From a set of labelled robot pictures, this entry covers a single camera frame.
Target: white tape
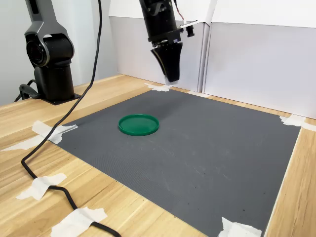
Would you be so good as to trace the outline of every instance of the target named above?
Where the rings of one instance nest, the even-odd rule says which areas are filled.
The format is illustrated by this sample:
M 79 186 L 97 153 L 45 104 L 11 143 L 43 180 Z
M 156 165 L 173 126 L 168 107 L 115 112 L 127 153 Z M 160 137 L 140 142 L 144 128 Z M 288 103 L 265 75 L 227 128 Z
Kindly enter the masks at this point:
M 65 132 L 69 132 L 73 129 L 77 128 L 77 125 L 73 126 L 59 126 L 55 129 L 53 134 L 49 137 L 49 140 L 55 144 L 58 144 L 62 140 L 62 134 Z M 20 142 L 18 144 L 15 144 L 11 147 L 5 148 L 1 150 L 1 152 L 5 151 L 12 151 L 12 150 L 28 150 L 31 147 L 37 146 L 41 141 L 48 135 L 48 133 L 51 131 L 52 127 L 46 125 L 45 123 L 41 121 L 35 121 L 32 127 L 32 131 L 36 132 L 38 136 L 35 136 L 31 139 L 28 139 L 24 142 Z
M 285 125 L 293 125 L 297 127 L 302 127 L 304 129 L 316 132 L 316 126 L 306 123 L 305 117 L 298 116 L 298 115 L 291 115 L 288 118 L 280 116 L 280 119 Z
M 243 225 L 237 222 L 231 222 L 222 217 L 223 230 L 218 237 L 260 237 L 261 230 L 252 226 Z
M 86 231 L 92 222 L 100 222 L 107 217 L 102 208 L 90 210 L 78 208 L 52 228 L 52 237 L 76 237 Z
M 66 178 L 67 176 L 62 173 L 56 174 L 54 176 L 43 176 L 36 178 L 33 180 L 32 185 L 27 190 L 23 191 L 19 196 L 17 196 L 16 199 L 26 199 L 33 197 L 38 201 L 44 196 L 49 186 L 58 185 Z
M 156 91 L 169 91 L 170 88 L 172 87 L 171 85 L 151 85 L 148 83 L 145 83 L 145 85 L 148 86 L 148 88 L 152 88 L 152 90 L 156 90 Z
M 204 98 L 206 98 L 206 97 L 209 96 L 209 95 L 207 95 L 207 94 L 202 94 L 202 93 L 198 93 L 198 92 L 194 92 L 194 91 L 189 91 L 188 94 L 190 94 L 190 95 L 196 95 L 196 96 L 204 97 Z

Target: gray mat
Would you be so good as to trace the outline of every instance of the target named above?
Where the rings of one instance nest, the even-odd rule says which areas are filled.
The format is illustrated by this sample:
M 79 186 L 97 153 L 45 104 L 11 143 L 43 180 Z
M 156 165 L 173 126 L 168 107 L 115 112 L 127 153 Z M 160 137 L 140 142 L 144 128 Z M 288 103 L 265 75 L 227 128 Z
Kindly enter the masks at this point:
M 128 114 L 160 121 L 149 136 L 118 130 Z M 178 91 L 149 91 L 69 123 L 64 150 L 216 237 L 222 217 L 264 232 L 300 128 L 279 116 Z

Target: wooden table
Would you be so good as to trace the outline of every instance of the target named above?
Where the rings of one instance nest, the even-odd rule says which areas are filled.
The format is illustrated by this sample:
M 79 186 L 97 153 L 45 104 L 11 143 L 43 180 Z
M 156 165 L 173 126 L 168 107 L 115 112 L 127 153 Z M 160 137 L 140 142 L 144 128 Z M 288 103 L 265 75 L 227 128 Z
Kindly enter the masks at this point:
M 115 76 L 96 81 L 63 124 L 149 91 L 144 82 L 147 81 L 128 76 Z M 75 92 L 82 94 L 86 86 L 77 86 Z M 209 99 L 280 116 L 290 116 L 284 112 L 219 97 L 209 96 Z M 42 100 L 28 99 L 1 106 L 0 150 L 34 137 L 32 125 L 36 120 L 53 126 L 73 103 L 74 101 L 53 106 Z M 306 122 L 316 125 L 314 119 L 307 119 Z M 316 236 L 315 134 L 305 129 L 300 131 L 266 236 Z M 51 228 L 72 212 L 64 193 L 59 191 L 47 191 L 40 201 L 33 198 L 15 199 L 32 183 L 32 178 L 21 165 L 21 159 L 30 150 L 0 152 L 0 236 L 50 236 Z M 204 236 L 177 217 L 51 142 L 46 142 L 27 163 L 37 176 L 65 173 L 67 178 L 60 185 L 69 190 L 77 206 L 103 208 L 108 217 L 102 224 L 113 228 L 122 236 Z M 90 227 L 82 235 L 108 234 Z

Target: cable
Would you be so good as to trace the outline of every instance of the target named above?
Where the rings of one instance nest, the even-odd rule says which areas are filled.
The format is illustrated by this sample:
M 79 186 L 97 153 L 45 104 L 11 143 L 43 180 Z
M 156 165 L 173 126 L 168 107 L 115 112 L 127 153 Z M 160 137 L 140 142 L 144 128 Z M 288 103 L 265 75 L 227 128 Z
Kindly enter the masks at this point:
M 97 62 L 98 62 L 98 55 L 99 55 L 99 49 L 100 49 L 100 37 L 101 37 L 101 29 L 102 29 L 102 8 L 101 8 L 101 0 L 98 0 L 99 3 L 99 14 L 100 14 L 100 25 L 99 25 L 99 32 L 98 32 L 98 38 L 97 38 L 97 50 L 96 50 L 96 54 L 95 54 L 95 59 L 94 59 L 94 65 L 93 65 L 93 74 L 92 74 L 92 79 L 91 82 L 89 84 L 89 86 L 85 89 L 84 93 L 82 94 L 82 96 L 74 103 L 74 105 L 71 107 L 71 109 L 68 111 L 68 113 L 66 113 L 65 116 L 63 116 L 51 129 L 51 131 L 49 132 L 49 134 L 44 138 L 44 140 L 42 140 L 42 142 L 37 145 L 29 154 L 27 154 L 22 160 L 21 163 L 23 165 L 23 167 L 26 169 L 26 171 L 29 173 L 29 175 L 31 175 L 31 177 L 33 179 L 36 179 L 37 176 L 36 174 L 34 174 L 31 169 L 28 167 L 28 165 L 25 163 L 25 161 L 30 158 L 36 151 L 38 151 L 39 148 L 42 147 L 42 145 L 49 139 L 49 137 L 51 136 L 51 134 L 54 132 L 54 130 L 56 129 L 56 127 L 61 124 L 69 115 L 70 113 L 75 109 L 75 107 L 79 104 L 79 102 L 84 98 L 84 96 L 86 95 L 86 93 L 88 92 L 88 90 L 90 90 L 90 88 L 93 85 L 94 82 L 94 78 L 95 78 L 95 71 L 96 71 L 96 66 L 97 66 Z M 59 186 L 49 186 L 48 189 L 53 189 L 53 190 L 60 190 L 63 191 L 71 205 L 71 207 L 76 210 L 78 207 L 76 206 L 74 200 L 72 199 L 72 197 L 70 196 L 69 192 L 67 189 L 65 189 L 64 187 L 59 187 Z M 92 226 L 95 226 L 99 229 L 102 229 L 110 234 L 112 234 L 115 237 L 121 237 L 121 235 L 116 232 L 115 230 L 112 230 L 111 228 L 104 226 L 100 223 L 97 222 L 93 222 L 91 224 Z
M 177 12 L 179 13 L 179 15 L 181 16 L 182 20 L 184 21 L 184 18 L 183 16 L 181 15 L 179 9 L 178 9 L 178 4 L 177 4 L 177 0 L 173 0 L 174 1 L 174 4 L 176 5 L 176 9 L 177 9 Z
M 36 81 L 32 79 L 28 82 L 28 85 L 31 85 L 33 82 L 36 84 Z M 16 97 L 16 99 L 13 102 L 17 102 L 20 98 L 21 98 L 21 94 L 19 94 L 18 97 Z

